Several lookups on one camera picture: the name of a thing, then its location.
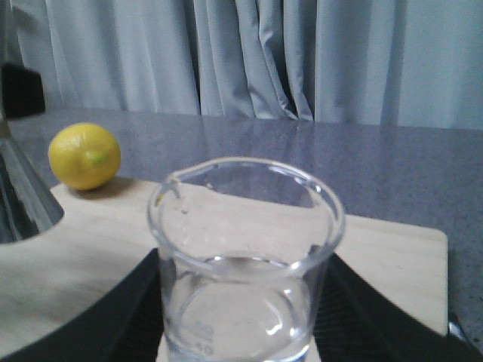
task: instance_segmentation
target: lemon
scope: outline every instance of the lemon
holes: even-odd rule
[[[106,128],[82,122],[64,128],[52,139],[48,160],[59,181],[72,189],[89,190],[118,172],[121,149]]]

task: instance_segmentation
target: black object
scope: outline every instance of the black object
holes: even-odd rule
[[[1,73],[2,106],[7,119],[45,112],[39,73],[12,63],[3,64]]]
[[[154,362],[163,331],[153,250],[96,305],[2,362]],[[324,362],[482,362],[471,345],[405,314],[332,256],[314,328]]]

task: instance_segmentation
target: wooden cutting board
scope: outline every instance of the wooden cutting board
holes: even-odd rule
[[[62,220],[43,235],[0,245],[0,357],[82,313],[156,247],[146,225],[155,186],[122,177],[92,192],[55,186]],[[448,242],[442,232],[348,216],[337,253],[408,314],[446,334]]]

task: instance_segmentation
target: countertop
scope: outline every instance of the countertop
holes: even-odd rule
[[[324,180],[346,212],[442,230],[449,239],[449,309],[483,351],[483,131],[59,109],[9,121],[48,184],[51,138],[93,121],[122,150],[120,176],[161,181],[210,158],[272,158]]]

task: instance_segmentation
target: curtain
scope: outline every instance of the curtain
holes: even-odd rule
[[[8,0],[48,107],[483,129],[479,0]]]

